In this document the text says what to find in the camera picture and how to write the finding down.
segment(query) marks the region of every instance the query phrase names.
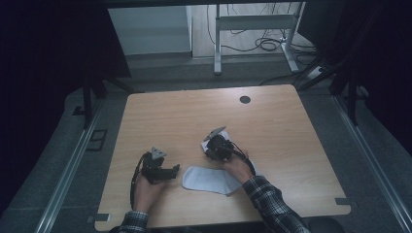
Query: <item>wooden table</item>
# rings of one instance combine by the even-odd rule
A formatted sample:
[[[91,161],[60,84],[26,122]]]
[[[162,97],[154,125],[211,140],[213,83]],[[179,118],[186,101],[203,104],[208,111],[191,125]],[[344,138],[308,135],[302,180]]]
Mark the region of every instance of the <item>wooden table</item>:
[[[251,102],[243,104],[241,96]],[[301,216],[346,215],[336,205],[345,194],[324,149],[291,85],[186,90],[130,95],[103,191],[97,230],[120,225],[130,211],[130,180],[138,160],[152,146],[167,153],[163,168],[181,164],[151,209],[149,227],[261,220],[243,189],[231,196],[184,189],[189,166],[219,169],[200,143],[226,126],[231,140],[249,152],[263,175],[283,191],[286,203]]]

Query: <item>checkered shirt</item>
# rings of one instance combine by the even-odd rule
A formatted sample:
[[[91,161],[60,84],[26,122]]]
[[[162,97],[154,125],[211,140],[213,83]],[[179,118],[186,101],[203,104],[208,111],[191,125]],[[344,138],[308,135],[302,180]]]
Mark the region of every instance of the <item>checkered shirt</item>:
[[[243,188],[271,232],[310,233],[300,216],[284,202],[282,191],[265,177],[256,176]]]
[[[142,212],[128,212],[120,227],[120,233],[145,232],[148,224],[148,214]]]

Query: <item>wire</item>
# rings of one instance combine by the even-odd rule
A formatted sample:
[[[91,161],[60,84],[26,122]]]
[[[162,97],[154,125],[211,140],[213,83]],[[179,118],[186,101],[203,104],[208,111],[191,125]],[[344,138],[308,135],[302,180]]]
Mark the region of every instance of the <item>wire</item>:
[[[227,15],[230,16],[229,5],[228,4],[226,4],[226,8],[227,8]],[[232,10],[237,15],[237,12],[234,10],[234,4],[232,4]],[[238,31],[238,32],[233,32],[232,30],[230,30],[230,33],[233,34],[233,35],[237,35],[237,34],[240,34],[242,32],[245,32],[245,31],[247,31],[247,30],[241,30],[241,31]]]
[[[295,46],[295,47],[301,47],[301,48],[316,48],[315,46],[300,46],[300,45],[295,45],[295,44],[291,44],[291,45],[293,45],[293,46]]]
[[[273,77],[273,78],[270,78],[270,79],[268,79],[268,80],[265,80],[265,81],[260,82],[258,85],[263,85],[263,84],[265,84],[265,83],[268,83],[268,82],[271,82],[271,81],[274,81],[274,80],[278,80],[278,79],[283,79],[283,78],[288,78],[288,77],[297,76],[296,79],[294,79],[294,81],[291,83],[292,85],[294,85],[294,84],[297,82],[297,80],[299,79],[299,76],[300,76],[301,74],[307,72],[309,69],[311,69],[312,66],[313,66],[314,64],[316,64],[317,61],[320,60],[320,59],[321,59],[321,56],[318,55],[318,56],[317,56],[314,60],[312,60],[312,62],[309,63],[308,66],[307,66],[304,70],[302,70],[302,71],[299,71],[299,72],[297,72],[297,73],[290,74],[290,75]]]
[[[215,43],[215,41],[212,39],[212,34],[210,33],[210,25],[209,25],[209,5],[207,5],[206,15],[207,15],[207,31],[208,31],[208,33],[209,33],[209,38],[210,38],[210,40],[212,41],[212,43],[215,45],[216,43]],[[269,42],[278,42],[278,43],[280,43],[280,41],[275,40],[275,39],[271,39],[271,38],[265,38],[264,36],[266,35],[266,32],[267,32],[267,30],[264,31],[264,33],[263,33],[263,35],[262,35],[261,38],[255,40],[255,45],[256,45],[256,46],[255,46],[254,48],[251,48],[251,49],[248,49],[248,50],[240,50],[240,49],[237,49],[237,48],[234,48],[234,47],[230,47],[230,46],[223,46],[223,45],[221,45],[221,47],[222,47],[222,48],[228,48],[228,49],[231,49],[231,50],[237,50],[237,51],[251,51],[251,50],[256,50],[256,49],[258,49],[258,48],[262,48],[263,50],[267,50],[267,51],[273,51],[273,50],[277,49],[279,46],[276,46],[276,45],[272,44],[272,45],[275,46],[275,48],[273,48],[273,49],[267,49],[267,48],[264,48],[262,45],[269,45],[269,44],[271,44],[271,43],[269,43]]]
[[[140,164],[142,164],[143,159],[145,159],[148,156],[147,153],[143,154],[142,157],[140,157],[139,163],[137,163],[136,169],[134,170],[133,178],[131,179],[131,185],[130,185],[130,205],[133,208],[134,206],[134,190],[136,186],[136,180],[137,176],[139,176],[140,173]]]
[[[319,54],[317,51],[308,51],[308,50],[297,50],[293,47],[290,47],[290,50],[296,54],[309,54],[309,55],[317,55]]]
[[[289,7],[288,7],[288,12],[287,12],[287,14],[289,13],[289,10],[291,9],[291,5],[292,5],[292,2],[289,3]]]
[[[245,155],[245,157],[248,157],[248,156],[246,156],[246,154],[239,147],[237,147],[237,145],[235,143],[233,143],[233,142],[230,142],[230,143],[233,144],[243,155]]]
[[[302,62],[301,60],[299,60],[299,57],[300,56],[316,56],[316,54],[300,54],[300,55],[297,55],[296,56],[296,61],[297,62],[299,62],[300,64],[302,64],[302,65],[310,65],[312,62],[310,62],[310,63],[304,63],[304,62]]]
[[[260,11],[260,15],[263,13],[264,9],[269,7],[269,3],[266,3],[266,5],[264,6],[264,8]]]

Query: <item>white bracket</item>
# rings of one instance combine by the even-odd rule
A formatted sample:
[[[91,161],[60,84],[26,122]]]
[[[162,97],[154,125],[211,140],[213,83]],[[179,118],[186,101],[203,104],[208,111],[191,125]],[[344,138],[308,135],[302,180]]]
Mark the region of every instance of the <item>white bracket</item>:
[[[297,22],[303,3],[300,2],[293,15],[269,16],[220,16],[220,5],[216,5],[216,43],[215,43],[215,75],[222,73],[221,31],[228,30],[264,30],[289,29],[288,39],[282,43],[282,50],[293,73],[298,72],[297,64],[290,51]]]

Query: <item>wall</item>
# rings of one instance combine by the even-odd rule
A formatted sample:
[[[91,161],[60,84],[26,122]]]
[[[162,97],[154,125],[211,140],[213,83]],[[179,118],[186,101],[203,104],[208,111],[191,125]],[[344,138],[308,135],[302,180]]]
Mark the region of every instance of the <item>wall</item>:
[[[124,55],[191,51],[190,7],[109,9]]]

